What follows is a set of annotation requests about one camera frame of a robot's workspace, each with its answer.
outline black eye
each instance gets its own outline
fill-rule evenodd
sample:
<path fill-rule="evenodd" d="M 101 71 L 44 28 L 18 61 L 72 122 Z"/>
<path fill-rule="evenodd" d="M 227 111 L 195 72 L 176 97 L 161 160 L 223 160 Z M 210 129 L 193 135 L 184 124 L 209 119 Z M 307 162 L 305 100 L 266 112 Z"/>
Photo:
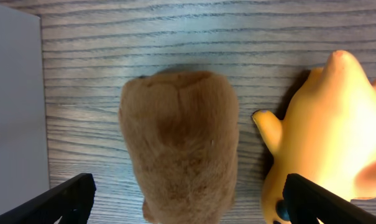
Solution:
<path fill-rule="evenodd" d="M 276 213 L 282 220 L 290 221 L 284 200 L 280 200 L 276 203 Z"/>

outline yellow plush toy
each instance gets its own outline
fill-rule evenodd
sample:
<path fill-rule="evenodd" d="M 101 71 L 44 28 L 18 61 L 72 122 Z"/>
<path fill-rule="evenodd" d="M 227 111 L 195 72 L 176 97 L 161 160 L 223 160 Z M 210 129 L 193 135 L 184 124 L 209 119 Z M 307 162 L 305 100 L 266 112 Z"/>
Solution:
<path fill-rule="evenodd" d="M 297 173 L 345 200 L 376 197 L 376 81 L 349 52 L 333 52 L 311 71 L 285 119 L 254 113 L 274 163 L 262 191 L 267 223 L 289 223 L 287 174 Z"/>

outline gray wood surface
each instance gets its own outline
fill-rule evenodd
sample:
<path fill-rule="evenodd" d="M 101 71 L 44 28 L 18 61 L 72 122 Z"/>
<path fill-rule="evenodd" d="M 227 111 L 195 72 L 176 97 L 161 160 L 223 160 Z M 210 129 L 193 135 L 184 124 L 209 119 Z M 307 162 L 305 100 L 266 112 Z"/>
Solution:
<path fill-rule="evenodd" d="M 42 18 L 51 185 L 94 174 L 90 223 L 144 223 L 117 124 L 121 86 L 168 68 L 229 77 L 240 100 L 236 206 L 223 223 L 263 223 L 262 140 L 250 120 L 276 110 L 306 68 L 346 49 L 376 77 L 376 1 L 0 0 Z M 376 199 L 357 201 L 376 214 Z"/>

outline wooden table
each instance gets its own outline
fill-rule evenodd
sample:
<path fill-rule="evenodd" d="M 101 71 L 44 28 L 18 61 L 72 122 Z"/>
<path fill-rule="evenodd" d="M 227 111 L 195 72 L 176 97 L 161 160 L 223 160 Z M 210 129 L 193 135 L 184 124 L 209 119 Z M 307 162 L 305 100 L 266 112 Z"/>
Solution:
<path fill-rule="evenodd" d="M 376 77 L 376 1 L 0 0 L 42 18 L 51 186 L 80 172 L 98 191 L 90 223 L 144 223 L 119 132 L 121 87 L 168 68 L 229 77 L 240 100 L 236 206 L 223 223 L 263 223 L 262 140 L 250 120 L 276 110 L 306 68 L 346 49 Z M 376 199 L 357 201 L 376 214 Z"/>

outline brown plush toy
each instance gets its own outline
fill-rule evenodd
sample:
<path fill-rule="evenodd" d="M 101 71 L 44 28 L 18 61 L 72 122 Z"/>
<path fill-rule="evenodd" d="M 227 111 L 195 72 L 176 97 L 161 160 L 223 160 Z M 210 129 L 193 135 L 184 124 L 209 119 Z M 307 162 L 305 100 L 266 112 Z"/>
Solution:
<path fill-rule="evenodd" d="M 239 104 L 211 72 L 159 73 L 122 89 L 119 122 L 144 218 L 216 224 L 234 204 Z"/>

